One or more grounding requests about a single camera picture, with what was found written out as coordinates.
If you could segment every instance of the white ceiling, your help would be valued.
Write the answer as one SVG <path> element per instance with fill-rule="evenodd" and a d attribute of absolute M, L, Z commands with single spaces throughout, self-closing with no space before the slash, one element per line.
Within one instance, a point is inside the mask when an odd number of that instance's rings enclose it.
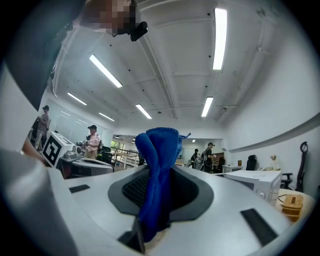
<path fill-rule="evenodd" d="M 227 10 L 227 39 L 222 70 L 213 70 L 214 8 Z M 257 10 L 264 7 L 266 17 Z M 232 112 L 272 53 L 276 17 L 258 0 L 149 0 L 138 5 L 148 33 L 137 42 L 79 28 L 68 35 L 56 71 L 57 95 L 70 92 L 88 112 L 125 120 L 142 106 L 155 119 L 158 109 L 174 119 L 200 119 L 206 97 L 213 96 L 208 120 Z M 91 54 L 123 84 L 115 87 L 89 60 Z M 142 114 L 138 119 L 145 119 Z"/>

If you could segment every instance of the cap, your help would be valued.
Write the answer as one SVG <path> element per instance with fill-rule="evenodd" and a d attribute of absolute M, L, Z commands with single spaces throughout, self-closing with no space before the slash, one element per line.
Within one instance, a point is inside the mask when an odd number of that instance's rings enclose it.
<path fill-rule="evenodd" d="M 93 124 L 91 126 L 88 126 L 88 129 L 97 129 L 97 127 Z"/>

